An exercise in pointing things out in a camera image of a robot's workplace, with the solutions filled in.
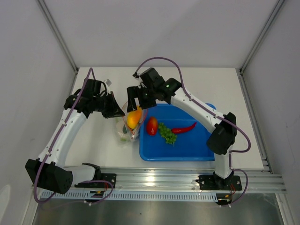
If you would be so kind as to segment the yellow mango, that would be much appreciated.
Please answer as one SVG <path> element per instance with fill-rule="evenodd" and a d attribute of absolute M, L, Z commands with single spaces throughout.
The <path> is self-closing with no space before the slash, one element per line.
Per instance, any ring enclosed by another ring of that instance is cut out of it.
<path fill-rule="evenodd" d="M 127 116 L 127 125 L 130 129 L 135 129 L 142 117 L 142 109 L 137 106 L 137 110 L 132 111 Z"/>

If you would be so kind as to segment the green cucumber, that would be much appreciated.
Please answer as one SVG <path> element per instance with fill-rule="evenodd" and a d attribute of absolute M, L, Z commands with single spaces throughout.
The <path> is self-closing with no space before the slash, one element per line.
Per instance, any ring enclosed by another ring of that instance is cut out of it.
<path fill-rule="evenodd" d="M 126 126 L 123 126 L 122 132 L 124 135 L 131 136 L 131 129 Z"/>

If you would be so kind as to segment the clear zip bag orange zipper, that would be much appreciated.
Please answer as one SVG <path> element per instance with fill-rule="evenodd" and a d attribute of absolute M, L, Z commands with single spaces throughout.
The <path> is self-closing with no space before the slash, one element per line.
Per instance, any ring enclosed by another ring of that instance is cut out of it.
<path fill-rule="evenodd" d="M 122 106 L 125 116 L 115 120 L 115 136 L 119 146 L 129 145 L 136 141 L 140 135 L 140 129 L 148 115 L 148 109 L 143 110 L 137 105 L 137 110 L 127 112 L 128 101 Z"/>

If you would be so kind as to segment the red tomato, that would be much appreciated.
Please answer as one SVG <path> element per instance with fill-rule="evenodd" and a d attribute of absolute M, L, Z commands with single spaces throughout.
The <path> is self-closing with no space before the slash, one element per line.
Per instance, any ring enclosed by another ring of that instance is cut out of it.
<path fill-rule="evenodd" d="M 148 135 L 154 136 L 158 130 L 158 121 L 154 117 L 150 117 L 146 126 Z"/>

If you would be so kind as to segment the red chili pepper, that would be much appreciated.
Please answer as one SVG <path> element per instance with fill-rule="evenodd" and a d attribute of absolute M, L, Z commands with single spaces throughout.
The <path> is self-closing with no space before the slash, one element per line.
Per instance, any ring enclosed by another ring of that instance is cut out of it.
<path fill-rule="evenodd" d="M 183 133 L 186 133 L 186 132 L 189 132 L 191 130 L 193 130 L 196 126 L 197 122 L 194 122 L 191 126 L 189 127 L 178 127 L 178 128 L 173 128 L 171 129 L 171 132 L 174 133 L 174 134 L 183 134 Z"/>

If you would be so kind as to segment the green grape bunch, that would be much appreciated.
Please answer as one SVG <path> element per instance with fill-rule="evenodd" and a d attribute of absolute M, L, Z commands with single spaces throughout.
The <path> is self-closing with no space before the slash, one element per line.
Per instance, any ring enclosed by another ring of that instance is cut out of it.
<path fill-rule="evenodd" d="M 177 140 L 177 135 L 174 134 L 164 123 L 158 124 L 158 131 L 160 135 L 165 139 L 165 143 L 174 145 Z"/>

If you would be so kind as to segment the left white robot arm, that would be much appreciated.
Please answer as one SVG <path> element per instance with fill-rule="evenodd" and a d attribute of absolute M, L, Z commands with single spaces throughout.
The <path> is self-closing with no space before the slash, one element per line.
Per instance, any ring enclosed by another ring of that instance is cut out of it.
<path fill-rule="evenodd" d="M 125 115 L 110 85 L 110 80 L 88 79 L 83 88 L 66 99 L 62 117 L 49 143 L 37 159 L 29 159 L 25 165 L 34 188 L 65 194 L 71 186 L 79 187 L 84 182 L 93 188 L 101 184 L 99 166 L 83 163 L 71 168 L 65 167 L 65 163 L 78 131 L 90 114 L 100 112 L 106 119 Z"/>

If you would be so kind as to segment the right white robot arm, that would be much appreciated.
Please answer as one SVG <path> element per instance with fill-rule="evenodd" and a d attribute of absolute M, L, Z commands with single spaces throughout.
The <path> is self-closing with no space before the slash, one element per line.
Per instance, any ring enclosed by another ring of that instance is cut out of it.
<path fill-rule="evenodd" d="M 137 86 L 127 88 L 127 112 L 136 110 L 138 106 L 142 109 L 155 107 L 159 100 L 188 113 L 210 133 L 206 144 L 215 157 L 215 186 L 219 189 L 229 186 L 234 175 L 230 169 L 229 151 L 237 135 L 235 115 L 216 111 L 184 90 L 181 82 L 174 78 L 164 80 L 152 67 L 140 74 L 138 79 Z"/>

